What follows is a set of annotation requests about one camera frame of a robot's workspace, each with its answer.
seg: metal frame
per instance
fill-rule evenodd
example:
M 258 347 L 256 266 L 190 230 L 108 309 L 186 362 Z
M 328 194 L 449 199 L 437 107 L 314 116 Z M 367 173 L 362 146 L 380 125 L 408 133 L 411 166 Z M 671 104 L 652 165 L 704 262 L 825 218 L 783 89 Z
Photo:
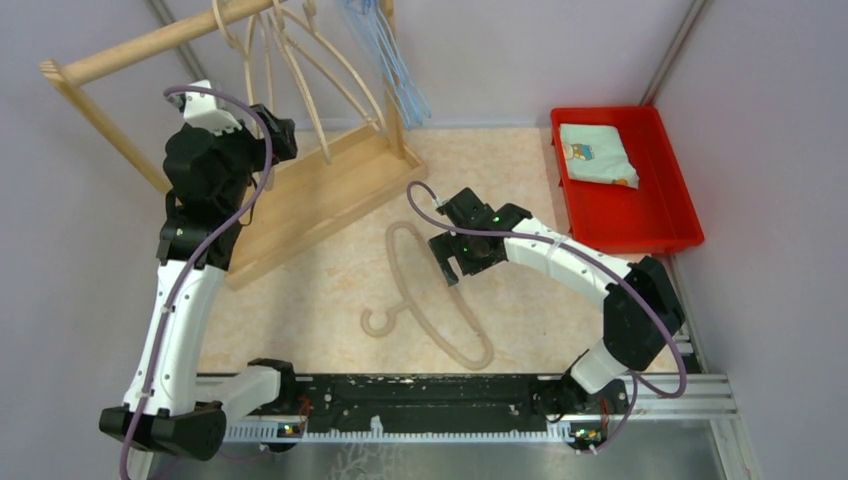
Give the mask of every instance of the metal frame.
M 561 375 L 539 375 L 540 380 L 556 380 Z M 660 388 L 672 390 L 678 382 L 676 374 L 646 374 L 645 377 Z M 309 382 L 312 376 L 298 377 L 300 382 Z M 214 388 L 226 377 L 198 377 L 198 390 Z M 629 395 L 633 385 L 629 376 L 621 377 Z M 407 381 L 400 376 L 398 382 Z M 556 424 L 548 424 L 546 431 L 536 432 L 489 432 L 489 433 L 386 433 L 375 417 L 370 431 L 310 433 L 300 437 L 278 435 L 285 425 L 298 423 L 297 416 L 269 415 L 249 416 L 227 426 L 225 443 L 561 443 L 568 438 L 571 423 L 600 421 L 599 415 L 565 415 Z M 620 420 L 621 415 L 611 415 Z M 662 399 L 647 389 L 637 396 L 631 421 L 658 420 L 713 420 L 730 422 L 738 420 L 736 402 L 725 375 L 694 374 L 683 397 Z
M 703 348 L 698 340 L 697 321 L 693 318 L 689 305 L 689 295 L 680 279 L 679 259 L 676 255 L 668 257 L 668 272 L 680 304 L 686 314 L 683 328 L 688 332 L 688 338 L 694 346 L 694 355 L 704 371 L 709 371 L 709 364 L 703 358 Z M 761 478 L 760 468 L 751 450 L 751 443 L 740 418 L 724 418 L 710 421 L 713 432 L 716 453 L 721 460 L 724 475 L 727 480 L 757 480 Z
M 709 7 L 712 3 L 712 0 L 692 1 L 692 4 L 689 6 L 689 10 L 686 12 L 686 15 L 683 17 L 683 21 L 680 23 L 680 27 L 677 29 L 677 33 L 674 35 L 674 39 L 671 41 L 671 45 L 669 45 L 660 65 L 657 67 L 657 70 L 654 72 L 654 76 L 651 78 L 651 82 L 648 84 L 648 88 L 642 95 L 642 100 L 639 102 L 639 105 L 654 104 L 660 90 L 662 90 L 665 86 L 672 69 L 680 59 L 680 54 L 683 52 L 683 48 L 688 43 L 692 32 L 698 25 L 698 21 L 703 18 L 704 13 L 707 11 L 707 7 Z

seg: wooden clothes rack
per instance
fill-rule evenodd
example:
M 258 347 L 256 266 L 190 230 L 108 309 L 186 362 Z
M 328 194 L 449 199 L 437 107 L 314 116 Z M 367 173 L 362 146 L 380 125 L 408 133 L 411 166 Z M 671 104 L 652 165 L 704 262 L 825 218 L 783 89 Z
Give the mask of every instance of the wooden clothes rack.
M 274 4 L 274 0 L 233 0 L 223 4 L 219 13 L 223 23 L 229 25 L 272 8 Z M 392 28 L 393 4 L 393 0 L 381 1 Z M 308 23 L 296 23 L 315 37 L 317 31 L 312 18 L 308 16 L 307 19 Z M 56 90 L 164 194 L 171 189 L 167 178 L 82 87 L 217 30 L 218 23 L 210 9 L 70 65 L 47 60 L 41 64 L 41 71 Z M 295 48 L 303 53 L 299 46 Z M 349 92 L 342 93 L 350 100 Z M 277 167 L 274 188 L 259 197 L 253 223 L 242 231 L 236 244 L 227 274 L 227 283 L 232 288 L 241 288 L 350 225 L 402 193 L 410 181 L 427 177 L 427 166 L 404 144 L 403 126 L 394 102 L 387 98 L 385 104 L 385 136 L 377 132 L 373 122 L 366 121 L 327 142 L 323 150 L 319 147 L 296 161 Z M 379 110 L 377 115 L 382 121 Z M 324 162 L 328 154 L 333 158 L 332 165 Z

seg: cable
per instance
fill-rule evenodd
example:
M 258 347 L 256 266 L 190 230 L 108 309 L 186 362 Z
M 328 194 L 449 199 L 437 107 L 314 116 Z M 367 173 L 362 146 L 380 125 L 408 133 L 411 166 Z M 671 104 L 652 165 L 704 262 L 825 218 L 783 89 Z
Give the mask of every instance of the cable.
M 262 169 L 262 176 L 259 179 L 259 185 L 256 190 L 254 190 L 253 194 L 241 206 L 241 208 L 236 211 L 230 218 L 224 221 L 218 228 L 216 228 L 211 234 L 209 234 L 200 245 L 197 246 L 197 249 L 191 254 L 188 260 L 185 263 L 185 266 L 182 270 L 180 270 L 179 275 L 177 275 L 177 279 L 174 281 L 174 285 L 171 287 L 171 291 L 168 292 L 168 296 L 165 298 L 165 303 L 162 309 L 162 316 L 159 317 L 159 326 L 156 329 L 156 336 L 153 339 L 153 346 L 150 351 L 150 361 L 147 364 L 147 372 L 144 376 L 144 383 L 141 387 L 142 396 L 138 399 L 138 405 L 136 405 L 135 413 L 133 413 L 132 420 L 130 420 L 130 425 L 127 428 L 127 433 L 124 436 L 124 443 L 121 446 L 121 460 L 119 466 L 119 473 L 121 475 L 121 480 L 131 480 L 129 472 L 127 470 L 127 463 L 129 461 L 130 448 L 132 447 L 132 439 L 135 435 L 136 429 L 138 429 L 138 423 L 141 420 L 141 416 L 144 413 L 144 407 L 147 405 L 147 398 L 150 396 L 150 387 L 153 384 L 153 375 L 156 370 L 156 363 L 159 360 L 159 352 L 162 349 L 162 339 L 165 337 L 165 326 L 168 323 L 168 318 L 171 316 L 172 309 L 174 308 L 174 301 L 176 300 L 177 294 L 179 294 L 180 287 L 182 287 L 183 282 L 185 282 L 186 277 L 194 268 L 194 264 L 197 263 L 197 260 L 203 255 L 203 252 L 209 248 L 209 245 L 212 244 L 218 237 L 221 236 L 224 232 L 227 231 L 234 223 L 238 221 L 238 219 L 247 212 L 256 200 L 259 198 L 259 195 L 265 190 L 265 183 L 268 181 L 268 176 L 271 173 L 271 159 L 273 158 L 273 146 L 271 145 L 271 132 L 268 130 L 268 127 L 262 121 L 262 118 L 256 114 L 253 110 L 250 109 L 248 105 L 237 99 L 236 97 L 229 95 L 227 93 L 213 90 L 211 88 L 203 88 L 196 87 L 193 85 L 181 85 L 176 87 L 170 87 L 165 89 L 162 94 L 167 98 L 171 95 L 177 93 L 199 93 L 201 95 L 212 95 L 213 97 L 217 97 L 234 107 L 244 111 L 251 119 L 253 119 L 257 125 L 260 126 L 260 130 L 262 131 L 263 140 L 265 143 L 265 164 Z
M 426 220 L 431 225 L 435 225 L 435 226 L 437 226 L 441 229 L 448 230 L 448 231 L 451 231 L 451 232 L 454 232 L 454 233 L 459 233 L 459 234 L 462 234 L 462 235 L 475 235 L 475 236 L 480 236 L 480 237 L 521 238 L 521 239 L 525 239 L 525 240 L 534 240 L 534 241 L 537 241 L 537 242 L 543 242 L 543 243 L 547 243 L 549 245 L 553 245 L 555 243 L 555 241 L 553 239 L 548 238 L 548 237 L 543 237 L 541 235 L 533 235 L 533 234 L 529 234 L 529 233 L 519 233 L 519 232 L 498 232 L 498 231 L 488 231 L 488 230 L 471 230 L 471 229 L 468 229 L 468 228 L 456 227 L 456 226 L 453 226 L 453 225 L 448 225 L 446 223 L 442 223 L 442 222 L 436 220 L 435 218 L 424 213 L 424 211 L 421 210 L 421 207 L 419 207 L 415 203 L 415 200 L 412 199 L 412 188 L 415 187 L 415 186 L 421 187 L 424 190 L 426 190 L 427 193 L 430 195 L 430 197 L 437 203 L 440 202 L 439 197 L 436 195 L 436 192 L 434 192 L 433 189 L 430 188 L 429 185 L 427 185 L 426 183 L 419 181 L 419 180 L 413 180 L 412 182 L 409 182 L 409 185 L 407 185 L 407 187 L 406 187 L 406 199 L 409 201 L 409 205 L 412 207 L 413 210 L 415 210 L 415 213 L 417 213 L 421 218 Z M 566 243 L 560 243 L 559 248 L 562 248 L 563 250 L 571 253 L 572 255 L 576 256 L 577 258 L 580 258 L 581 260 L 583 260 L 583 261 L 589 263 L 590 265 L 596 267 L 598 270 L 600 270 L 601 272 L 606 274 L 613 281 L 615 281 L 618 285 L 620 285 L 621 288 L 623 288 L 624 291 L 627 292 L 627 294 L 630 295 L 633 298 L 634 301 L 636 301 L 636 303 L 639 305 L 639 307 L 648 315 L 648 318 L 650 318 L 651 321 L 654 323 L 654 325 L 657 327 L 657 330 L 659 330 L 660 335 L 662 335 L 663 340 L 665 340 L 666 345 L 668 345 L 668 348 L 671 350 L 671 355 L 672 355 L 672 357 L 674 357 L 674 363 L 677 365 L 677 374 L 678 374 L 678 378 L 679 378 L 679 384 L 677 386 L 677 390 L 675 390 L 674 392 L 665 392 L 665 391 L 657 388 L 655 385 L 653 385 L 651 382 L 646 380 L 641 375 L 639 375 L 639 373 L 634 372 L 634 371 L 628 372 L 630 374 L 630 376 L 633 378 L 633 398 L 630 402 L 630 405 L 627 408 L 627 412 L 625 412 L 624 417 L 622 417 L 622 419 L 621 419 L 621 423 L 618 424 L 615 431 L 613 431 L 612 435 L 610 435 L 610 437 L 607 439 L 607 441 L 604 442 L 604 445 L 606 445 L 607 443 L 609 443 L 613 438 L 615 438 L 618 435 L 618 432 L 622 429 L 624 424 L 627 422 L 627 419 L 630 418 L 630 414 L 633 412 L 633 405 L 636 403 L 636 389 L 637 389 L 637 384 L 639 382 L 641 382 L 643 385 L 645 385 L 645 387 L 647 387 L 649 390 L 653 391 L 657 395 L 660 395 L 661 397 L 664 397 L 664 398 L 680 398 L 683 395 L 683 393 L 686 392 L 686 384 L 687 384 L 686 366 L 683 364 L 683 356 L 680 354 L 680 349 L 677 348 L 677 344 L 674 342 L 674 339 L 672 338 L 671 332 L 669 332 L 668 328 L 666 328 L 665 324 L 663 324 L 659 315 L 657 315 L 657 312 L 655 312 L 654 309 L 651 308 L 650 305 L 648 305 L 648 302 L 645 301 L 645 299 L 642 297 L 642 295 L 640 295 L 639 292 L 637 292 L 635 288 L 633 288 L 629 283 L 627 283 L 623 278 L 621 278 L 618 274 L 616 274 L 614 271 L 612 271 L 609 267 L 604 265 L 603 262 L 596 260 L 591 255 L 589 255 L 589 254 L 587 254 L 587 253 L 585 253 L 585 252 L 583 252 L 583 251 L 581 251 L 577 248 L 574 248 L 571 245 L 568 245 Z M 591 452 L 591 453 L 597 453 L 600 450 L 602 450 L 602 448 L 598 448 L 594 452 Z

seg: floor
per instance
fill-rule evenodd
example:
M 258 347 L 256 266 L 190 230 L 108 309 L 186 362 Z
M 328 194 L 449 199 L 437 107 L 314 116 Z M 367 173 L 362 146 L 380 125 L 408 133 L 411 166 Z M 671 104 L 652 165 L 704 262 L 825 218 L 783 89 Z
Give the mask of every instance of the floor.
M 407 142 L 428 164 L 428 183 L 442 198 L 471 187 L 495 209 L 515 203 L 568 231 L 548 129 L 415 130 Z M 425 194 L 416 199 L 432 211 Z M 298 372 L 467 373 L 409 312 L 383 338 L 360 327 L 363 309 L 375 312 L 379 327 L 382 312 L 401 299 L 384 240 L 396 221 L 412 222 L 425 239 L 440 233 L 401 195 L 238 292 L 223 289 L 199 371 L 234 372 L 271 357 L 292 362 Z M 396 245 L 401 272 L 424 313 L 467 357 L 479 358 L 481 342 L 449 303 L 427 253 L 406 233 L 397 234 Z M 494 361 L 482 372 L 561 372 L 602 333 L 601 313 L 588 301 L 525 267 L 501 264 L 463 278 L 458 288 L 495 346 Z M 674 371 L 667 351 L 650 370 Z

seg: metal pole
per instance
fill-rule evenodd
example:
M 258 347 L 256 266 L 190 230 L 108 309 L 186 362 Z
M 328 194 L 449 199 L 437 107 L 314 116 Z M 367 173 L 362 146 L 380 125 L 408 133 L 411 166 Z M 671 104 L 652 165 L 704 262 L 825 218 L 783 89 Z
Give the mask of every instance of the metal pole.
M 657 68 L 657 71 L 654 72 L 654 77 L 651 79 L 648 89 L 645 90 L 645 94 L 642 95 L 642 100 L 639 102 L 639 105 L 654 104 L 657 95 L 660 90 L 662 90 L 662 87 L 668 80 L 674 65 L 680 58 L 680 53 L 683 51 L 683 47 L 686 46 L 686 42 L 692 35 L 692 31 L 695 29 L 698 20 L 703 17 L 704 12 L 707 11 L 707 7 L 709 7 L 712 3 L 712 0 L 693 0 L 692 5 L 689 6 L 689 11 L 686 12 L 686 16 L 683 17 L 683 22 L 680 24 L 680 28 L 678 28 L 677 34 L 674 36 L 674 40 L 672 40 L 671 45 L 668 47 L 668 51 L 666 51 L 662 62 L 660 62 L 660 66 Z
M 165 3 L 165 0 L 145 0 L 144 3 L 146 3 L 150 8 L 150 11 L 153 13 L 153 16 L 156 17 L 160 26 L 164 27 L 176 21 L 174 14 L 171 13 L 171 9 L 168 7 L 168 4 Z M 188 72 L 192 81 L 197 82 L 209 78 L 206 74 L 206 70 L 203 69 L 203 65 L 201 65 L 200 61 L 197 59 L 197 55 L 194 53 L 190 44 L 184 43 L 175 50 L 177 57 L 180 59 L 180 63 L 183 64 L 183 68 L 186 69 L 186 72 Z

